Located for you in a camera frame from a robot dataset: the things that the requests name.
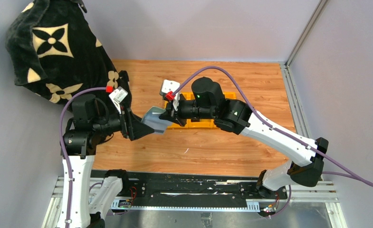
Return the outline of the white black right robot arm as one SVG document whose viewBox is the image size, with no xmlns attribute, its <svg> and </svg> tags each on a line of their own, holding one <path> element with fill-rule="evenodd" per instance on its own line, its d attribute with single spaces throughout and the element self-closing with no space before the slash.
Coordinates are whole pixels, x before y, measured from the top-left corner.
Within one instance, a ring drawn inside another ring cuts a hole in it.
<svg viewBox="0 0 373 228">
<path fill-rule="evenodd" d="M 324 162 L 315 150 L 326 152 L 328 140 L 300 136 L 252 111 L 247 103 L 227 99 L 220 84 L 208 77 L 195 80 L 191 89 L 194 99 L 176 95 L 159 119 L 180 126 L 185 126 L 188 119 L 213 120 L 223 131 L 253 138 L 287 156 L 289 161 L 283 165 L 260 173 L 256 192 L 265 194 L 292 183 L 306 187 L 317 185 Z"/>
</svg>

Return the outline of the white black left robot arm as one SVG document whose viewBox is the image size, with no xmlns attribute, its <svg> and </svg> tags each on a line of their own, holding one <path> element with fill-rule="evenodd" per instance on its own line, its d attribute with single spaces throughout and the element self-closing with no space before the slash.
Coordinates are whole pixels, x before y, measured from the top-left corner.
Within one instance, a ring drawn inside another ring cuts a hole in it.
<svg viewBox="0 0 373 228">
<path fill-rule="evenodd" d="M 103 228 L 105 218 L 117 195 L 135 197 L 125 170 L 108 170 L 102 186 L 90 197 L 90 178 L 97 146 L 105 138 L 120 132 L 131 141 L 154 133 L 140 117 L 122 104 L 110 113 L 106 103 L 93 94 L 71 100 L 73 118 L 61 135 L 64 167 L 63 202 L 56 227 Z"/>
</svg>

